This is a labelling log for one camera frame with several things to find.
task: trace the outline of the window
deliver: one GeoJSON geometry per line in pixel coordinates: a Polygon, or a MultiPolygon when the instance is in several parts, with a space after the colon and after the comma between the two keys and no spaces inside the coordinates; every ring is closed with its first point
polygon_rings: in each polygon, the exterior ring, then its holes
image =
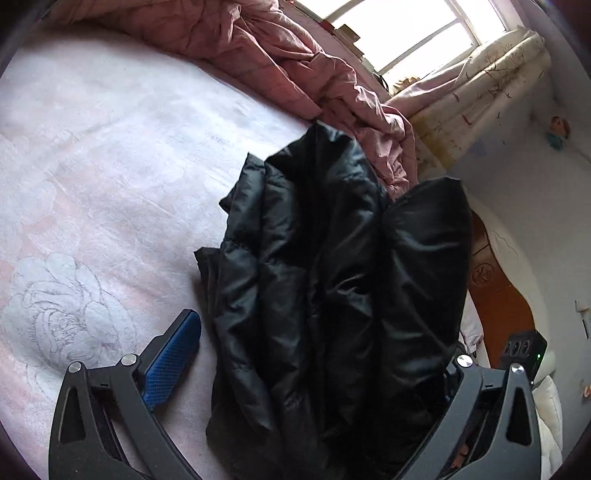
{"type": "Polygon", "coordinates": [[[391,85],[423,78],[501,35],[490,0],[297,0],[335,28],[347,25],[355,46],[391,85]]]}

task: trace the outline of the metal screw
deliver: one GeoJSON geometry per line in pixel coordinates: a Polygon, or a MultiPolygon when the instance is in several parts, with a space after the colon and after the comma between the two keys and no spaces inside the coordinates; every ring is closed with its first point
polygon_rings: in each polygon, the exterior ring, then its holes
{"type": "Polygon", "coordinates": [[[130,365],[136,363],[137,360],[138,356],[136,354],[128,353],[127,355],[123,356],[123,358],[121,359],[121,363],[124,364],[126,367],[129,367],[130,365]]]}
{"type": "Polygon", "coordinates": [[[520,364],[512,364],[511,371],[515,374],[524,374],[525,368],[523,368],[520,364]]]}
{"type": "Polygon", "coordinates": [[[71,374],[75,374],[76,372],[80,371],[80,368],[82,368],[82,364],[80,362],[74,362],[70,364],[70,366],[68,367],[68,371],[71,374]]]}
{"type": "Polygon", "coordinates": [[[460,355],[457,357],[457,363],[460,367],[468,368],[471,367],[474,361],[467,355],[460,355]]]}

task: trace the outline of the floral pattern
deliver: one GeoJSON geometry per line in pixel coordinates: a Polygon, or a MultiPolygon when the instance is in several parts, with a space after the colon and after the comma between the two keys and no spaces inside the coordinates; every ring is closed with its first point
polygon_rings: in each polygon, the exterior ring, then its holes
{"type": "Polygon", "coordinates": [[[74,361],[105,367],[136,349],[127,311],[87,266],[69,255],[21,260],[10,293],[0,324],[14,356],[27,364],[30,380],[44,391],[48,384],[43,379],[62,376],[74,361]]]}

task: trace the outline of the black puffer jacket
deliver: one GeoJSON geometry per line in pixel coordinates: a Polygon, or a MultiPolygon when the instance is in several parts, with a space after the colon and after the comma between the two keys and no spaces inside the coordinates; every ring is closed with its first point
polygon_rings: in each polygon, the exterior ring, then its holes
{"type": "Polygon", "coordinates": [[[196,252],[217,334],[207,427],[240,480],[390,480],[446,407],[472,221],[460,182],[392,202],[355,140],[323,124],[220,203],[196,252]]]}

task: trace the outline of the blanket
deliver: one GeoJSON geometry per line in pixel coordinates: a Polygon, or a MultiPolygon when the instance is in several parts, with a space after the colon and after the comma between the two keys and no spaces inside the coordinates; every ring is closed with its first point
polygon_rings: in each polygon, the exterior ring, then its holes
{"type": "Polygon", "coordinates": [[[355,137],[392,197],[417,183],[410,123],[358,85],[354,69],[327,55],[277,0],[63,0],[50,19],[97,20],[208,60],[283,109],[355,137]]]}

